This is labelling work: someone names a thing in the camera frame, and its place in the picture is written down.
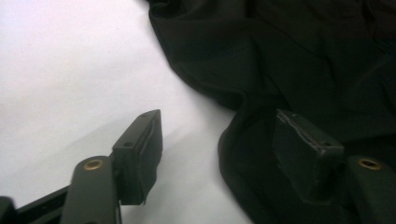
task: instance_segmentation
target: black cloth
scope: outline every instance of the black cloth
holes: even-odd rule
[[[219,165],[250,218],[334,223],[330,206],[302,203],[278,169],[271,147],[276,109],[299,113],[352,146],[347,154],[357,144],[396,133],[395,4],[149,2],[152,26],[172,69],[192,88],[236,110],[219,140]],[[387,156],[364,153],[396,160],[394,150]]]

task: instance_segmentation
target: black fabric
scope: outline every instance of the black fabric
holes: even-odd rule
[[[394,3],[149,1],[170,66],[237,111],[219,140],[219,164],[251,219],[334,223],[329,206],[302,203],[278,169],[271,148],[276,109],[305,116],[351,152],[362,141],[396,133]],[[387,153],[374,149],[379,159],[394,155],[381,148]]]

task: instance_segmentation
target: black plastic part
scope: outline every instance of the black plastic part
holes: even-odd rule
[[[17,211],[15,210],[12,200],[8,197],[0,197],[0,223],[17,223],[17,217]]]
[[[55,224],[61,221],[68,187],[25,205],[18,209],[19,223]]]
[[[280,168],[302,201],[331,203],[332,169],[344,152],[340,143],[302,116],[278,110],[273,148]]]
[[[119,224],[113,167],[109,157],[92,157],[80,162],[69,186],[62,224]]]
[[[361,165],[375,161],[379,169]],[[363,224],[396,223],[396,174],[384,162],[353,156],[348,159],[346,182]]]
[[[143,203],[157,179],[163,153],[160,110],[140,115],[113,147],[111,158],[118,173],[119,199],[123,205]]]

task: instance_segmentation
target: metal grommet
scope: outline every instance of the metal grommet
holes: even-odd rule
[[[370,170],[380,170],[382,168],[381,164],[370,159],[360,159],[359,165]]]
[[[102,160],[92,160],[92,161],[87,161],[87,163],[84,164],[84,170],[96,170],[99,169],[103,166],[103,161]]]

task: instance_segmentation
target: white surface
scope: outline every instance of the white surface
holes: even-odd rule
[[[169,69],[144,0],[0,1],[0,195],[21,207],[108,155],[141,113],[161,109],[163,158],[145,206],[123,223],[250,223],[219,175],[233,112]]]

